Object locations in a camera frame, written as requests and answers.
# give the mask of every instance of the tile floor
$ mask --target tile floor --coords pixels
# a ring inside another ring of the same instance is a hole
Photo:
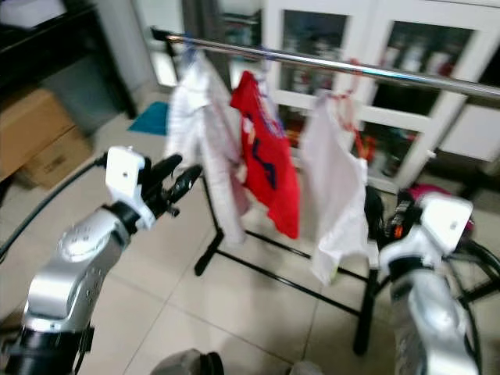
[[[129,125],[125,116],[118,116],[101,128],[94,139],[96,153],[110,145],[133,145],[159,159],[163,139],[128,132]],[[0,241],[44,195],[38,188],[17,186],[9,192],[0,208]],[[0,267],[0,316],[22,308],[30,279],[47,261],[64,228],[108,199],[103,171],[92,170],[28,227]],[[393,197],[384,200],[394,205]],[[489,195],[480,201],[486,210],[475,213],[477,237],[489,248],[500,249],[500,198]],[[394,372],[387,291],[377,301],[369,350],[359,358],[351,350],[356,319],[333,306],[220,256],[196,277],[193,266],[213,236],[200,184],[179,206],[178,218],[163,217],[151,232],[136,235],[107,277],[93,317],[93,349],[82,374],[145,374],[165,356],[186,348],[218,351],[229,374],[276,373],[300,359],[317,363],[325,374]],[[262,208],[247,214],[245,224],[305,251],[312,249],[307,239],[293,242],[275,233]],[[363,285],[357,280],[339,276],[334,286],[322,288],[303,259],[253,238],[243,249],[226,250],[347,305],[360,305]],[[364,271],[362,262],[351,261],[348,268]],[[477,276],[468,267],[461,272],[468,279]],[[484,373],[498,374],[500,298],[479,302],[475,309]]]

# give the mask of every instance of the cardboard box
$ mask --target cardboard box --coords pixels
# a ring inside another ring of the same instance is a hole
[[[50,189],[91,155],[90,145],[74,127],[27,162],[21,172],[33,184]]]
[[[0,181],[74,126],[47,90],[38,89],[0,109]]]

